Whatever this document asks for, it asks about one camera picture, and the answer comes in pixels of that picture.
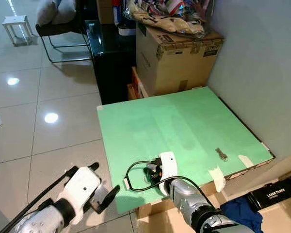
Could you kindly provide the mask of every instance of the white stool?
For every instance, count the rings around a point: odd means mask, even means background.
[[[3,23],[2,23],[2,25],[4,26],[6,32],[8,33],[8,36],[10,37],[13,45],[15,45],[15,42],[14,42],[13,37],[11,36],[11,33],[10,33],[9,29],[8,29],[8,26],[10,26],[10,29],[11,29],[13,35],[16,37],[15,31],[13,29],[13,25],[23,25],[23,27],[26,30],[28,38],[30,40],[32,39],[33,33],[32,33],[32,30],[31,30],[30,24],[28,22],[27,16],[6,16],[4,21],[3,21]]]

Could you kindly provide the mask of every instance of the plastic bag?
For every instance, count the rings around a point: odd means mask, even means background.
[[[202,38],[213,12],[214,0],[130,0],[130,16],[170,33]]]

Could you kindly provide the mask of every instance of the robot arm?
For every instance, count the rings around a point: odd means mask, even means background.
[[[152,185],[143,189],[133,188],[128,177],[132,166],[139,163],[150,164],[145,169],[145,173]],[[215,209],[192,180],[178,176],[176,158],[172,152],[161,153],[160,157],[152,162],[139,161],[134,163],[127,170],[124,183],[127,189],[136,192],[158,187],[164,195],[170,197],[181,211],[185,222],[196,233],[253,233],[246,226],[228,219],[220,210]]]
[[[182,179],[165,182],[170,199],[181,211],[185,222],[196,233],[253,233],[249,228],[228,219],[211,206],[196,187]]]
[[[95,202],[95,194],[99,192],[98,187],[101,185],[101,179],[94,172],[97,168],[98,163],[89,167],[75,168],[55,203],[48,199],[37,211],[25,216],[20,215],[22,217],[20,221],[13,219],[0,233],[59,233],[69,224],[78,224],[83,218],[83,213],[90,207],[100,214],[113,201],[120,187],[117,185],[102,203]]]

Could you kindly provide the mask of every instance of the black chair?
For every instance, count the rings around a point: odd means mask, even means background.
[[[50,44],[53,46],[53,48],[65,48],[65,47],[77,47],[77,46],[87,46],[89,52],[90,48],[89,45],[85,39],[86,31],[84,29],[84,19],[82,17],[83,15],[83,10],[84,10],[84,3],[83,0],[76,0],[76,16],[74,19],[68,23],[63,23],[63,24],[52,24],[50,22],[49,24],[39,26],[36,24],[35,28],[39,34],[39,36],[42,39],[43,46],[45,48],[45,51],[47,53],[48,59],[52,63],[56,62],[73,62],[73,61],[85,61],[85,60],[91,60],[91,57],[84,57],[84,58],[77,58],[77,59],[63,59],[63,60],[52,60],[49,56],[49,52],[47,50],[47,47],[45,46],[44,43],[44,36],[47,36],[49,39]],[[69,44],[69,45],[54,45],[50,39],[50,36],[53,35],[60,35],[64,33],[69,33],[69,32],[75,32],[75,33],[80,33],[85,41],[85,44]]]

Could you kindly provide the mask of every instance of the black cabinet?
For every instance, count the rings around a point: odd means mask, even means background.
[[[136,65],[136,37],[121,36],[113,24],[85,21],[102,104],[127,100],[131,67]]]

